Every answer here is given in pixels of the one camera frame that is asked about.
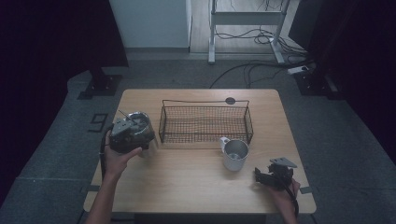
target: wire basket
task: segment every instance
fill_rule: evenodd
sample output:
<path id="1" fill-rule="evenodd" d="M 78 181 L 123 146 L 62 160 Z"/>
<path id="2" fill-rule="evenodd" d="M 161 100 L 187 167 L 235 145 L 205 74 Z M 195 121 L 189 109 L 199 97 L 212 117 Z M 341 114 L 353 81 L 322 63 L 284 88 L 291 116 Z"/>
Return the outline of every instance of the wire basket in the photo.
<path id="1" fill-rule="evenodd" d="M 250 143 L 253 126 L 248 101 L 163 100 L 162 143 L 218 142 L 223 136 Z"/>

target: wrist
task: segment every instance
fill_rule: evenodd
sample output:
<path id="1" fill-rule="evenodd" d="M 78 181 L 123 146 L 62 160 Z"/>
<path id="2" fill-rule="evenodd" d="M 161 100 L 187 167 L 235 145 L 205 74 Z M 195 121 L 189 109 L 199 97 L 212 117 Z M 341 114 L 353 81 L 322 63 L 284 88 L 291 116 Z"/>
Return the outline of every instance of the wrist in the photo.
<path id="1" fill-rule="evenodd" d="M 111 173 L 105 173 L 105 177 L 103 178 L 103 182 L 105 183 L 116 183 L 119 182 L 120 175 L 114 175 Z"/>
<path id="2" fill-rule="evenodd" d="M 297 217 L 294 214 L 295 208 L 291 203 L 277 204 L 280 214 L 285 224 L 297 224 Z"/>

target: finger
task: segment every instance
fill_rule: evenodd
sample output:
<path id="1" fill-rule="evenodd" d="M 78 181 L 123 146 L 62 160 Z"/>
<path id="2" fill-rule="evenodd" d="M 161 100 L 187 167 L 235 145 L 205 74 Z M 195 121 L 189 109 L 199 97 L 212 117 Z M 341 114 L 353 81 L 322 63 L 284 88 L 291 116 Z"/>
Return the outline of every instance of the finger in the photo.
<path id="1" fill-rule="evenodd" d="M 142 151 L 142 147 L 137 147 L 134 150 L 126 153 L 124 156 L 127 160 L 131 159 L 132 157 L 134 157 L 135 155 L 139 154 Z"/>
<path id="2" fill-rule="evenodd" d="M 106 146 L 110 144 L 110 134 L 111 134 L 111 130 L 108 130 L 106 133 L 106 139 L 105 139 Z"/>
<path id="3" fill-rule="evenodd" d="M 298 190 L 300 189 L 301 184 L 299 182 L 295 181 L 295 179 L 292 179 L 291 181 L 292 181 L 291 183 L 293 186 L 294 195 L 297 196 L 297 193 L 298 193 Z"/>
<path id="4" fill-rule="evenodd" d="M 276 192 L 276 191 L 277 191 L 277 190 L 274 189 L 273 187 L 266 186 L 266 185 L 264 185 L 264 186 L 265 186 L 265 188 L 266 188 L 268 191 L 270 191 L 270 192 Z"/>

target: stainless steel mug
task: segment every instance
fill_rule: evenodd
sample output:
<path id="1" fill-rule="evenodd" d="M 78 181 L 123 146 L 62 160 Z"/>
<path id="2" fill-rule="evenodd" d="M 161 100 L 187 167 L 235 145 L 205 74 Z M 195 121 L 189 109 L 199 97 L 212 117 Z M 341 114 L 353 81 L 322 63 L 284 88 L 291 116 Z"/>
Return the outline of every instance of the stainless steel mug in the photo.
<path id="1" fill-rule="evenodd" d="M 220 145 L 224 166 L 231 171 L 241 170 L 248 156 L 248 145 L 242 140 L 226 137 L 220 138 Z"/>

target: dark background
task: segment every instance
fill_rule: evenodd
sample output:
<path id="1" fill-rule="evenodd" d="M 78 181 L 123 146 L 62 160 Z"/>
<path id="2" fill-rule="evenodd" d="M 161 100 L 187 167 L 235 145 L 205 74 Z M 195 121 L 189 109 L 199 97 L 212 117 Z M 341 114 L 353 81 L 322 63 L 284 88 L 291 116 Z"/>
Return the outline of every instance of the dark background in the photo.
<path id="1" fill-rule="evenodd" d="M 347 3 L 327 0 L 317 7 L 308 49 L 328 65 L 343 97 L 395 161 L 396 8 L 386 0 L 358 2 L 325 61 L 324 47 Z M 92 65 L 128 63 L 106 0 L 2 1 L 0 22 L 3 201 L 62 106 L 67 80 Z"/>
<path id="2" fill-rule="evenodd" d="M 128 66 L 108 1 L 2 1 L 3 202 L 64 103 L 67 80 L 92 66 Z"/>
<path id="3" fill-rule="evenodd" d="M 301 0 L 290 38 L 311 53 L 312 85 L 328 76 L 396 161 L 396 4 Z"/>

